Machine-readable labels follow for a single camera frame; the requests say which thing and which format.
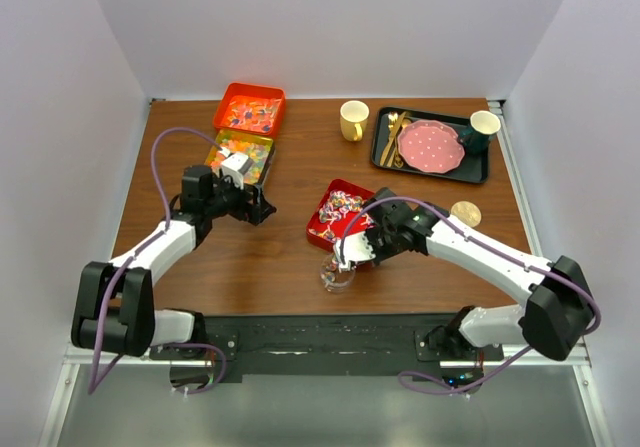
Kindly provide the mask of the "gold tin of gummies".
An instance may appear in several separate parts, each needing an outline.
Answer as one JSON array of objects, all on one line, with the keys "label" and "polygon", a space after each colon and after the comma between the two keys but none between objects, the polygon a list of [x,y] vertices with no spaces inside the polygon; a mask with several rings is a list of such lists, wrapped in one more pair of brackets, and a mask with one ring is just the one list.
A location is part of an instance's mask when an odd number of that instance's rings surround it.
[{"label": "gold tin of gummies", "polygon": [[274,141],[246,132],[223,129],[216,136],[216,142],[221,150],[212,147],[205,160],[214,172],[218,172],[220,165],[230,155],[245,154],[251,161],[249,169],[244,174],[244,182],[249,185],[261,184],[267,176],[272,158],[275,155]]}]

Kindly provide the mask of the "red tray of lollipops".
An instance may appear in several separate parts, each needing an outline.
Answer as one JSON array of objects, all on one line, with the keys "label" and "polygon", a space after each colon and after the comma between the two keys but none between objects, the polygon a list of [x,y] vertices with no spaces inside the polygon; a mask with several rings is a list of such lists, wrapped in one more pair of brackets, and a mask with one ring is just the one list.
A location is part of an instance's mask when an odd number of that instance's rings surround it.
[{"label": "red tray of lollipops", "polygon": [[330,182],[306,226],[307,241],[330,252],[374,193],[343,179]]}]

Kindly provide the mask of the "clear plastic jar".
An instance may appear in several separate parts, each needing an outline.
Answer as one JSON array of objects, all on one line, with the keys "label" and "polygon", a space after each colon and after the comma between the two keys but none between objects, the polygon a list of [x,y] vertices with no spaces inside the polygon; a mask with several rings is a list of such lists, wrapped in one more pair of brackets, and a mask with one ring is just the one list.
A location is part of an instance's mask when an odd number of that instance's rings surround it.
[{"label": "clear plastic jar", "polygon": [[334,254],[327,255],[320,267],[320,279],[323,287],[333,293],[345,291],[353,282],[355,270],[341,270]]}]

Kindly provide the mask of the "orange tray of candies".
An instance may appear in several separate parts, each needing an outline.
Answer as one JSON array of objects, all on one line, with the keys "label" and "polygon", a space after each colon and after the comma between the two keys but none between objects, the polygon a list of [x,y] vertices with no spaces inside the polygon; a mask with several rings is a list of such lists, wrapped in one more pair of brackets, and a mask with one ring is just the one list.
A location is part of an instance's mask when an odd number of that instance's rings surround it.
[{"label": "orange tray of candies", "polygon": [[285,92],[280,88],[232,82],[218,104],[212,126],[275,138],[285,106]]}]

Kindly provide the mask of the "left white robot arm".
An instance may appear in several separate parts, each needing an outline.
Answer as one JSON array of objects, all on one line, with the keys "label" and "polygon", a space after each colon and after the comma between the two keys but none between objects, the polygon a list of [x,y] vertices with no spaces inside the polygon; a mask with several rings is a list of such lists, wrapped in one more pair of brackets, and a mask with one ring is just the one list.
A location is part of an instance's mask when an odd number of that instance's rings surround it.
[{"label": "left white robot arm", "polygon": [[260,185],[238,185],[235,174],[216,174],[206,165],[185,169],[181,193],[169,207],[170,220],[131,250],[83,268],[71,327],[75,347],[139,357],[151,347],[171,344],[185,359],[205,352],[203,315],[157,310],[155,283],[202,244],[215,219],[231,216],[259,225],[277,209]]}]

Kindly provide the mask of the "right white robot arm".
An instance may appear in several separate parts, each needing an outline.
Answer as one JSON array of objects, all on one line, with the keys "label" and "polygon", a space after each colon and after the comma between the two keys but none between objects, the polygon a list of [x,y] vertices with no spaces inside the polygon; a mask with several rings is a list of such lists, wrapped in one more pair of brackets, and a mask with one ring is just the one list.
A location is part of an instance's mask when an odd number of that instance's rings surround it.
[{"label": "right white robot arm", "polygon": [[433,204],[379,190],[364,208],[373,225],[365,233],[379,264],[404,252],[432,256],[474,274],[512,299],[512,304],[466,306],[427,336],[433,349],[469,359],[490,345],[526,345],[564,361],[584,335],[601,324],[599,307],[581,266],[511,248],[467,226]]}]

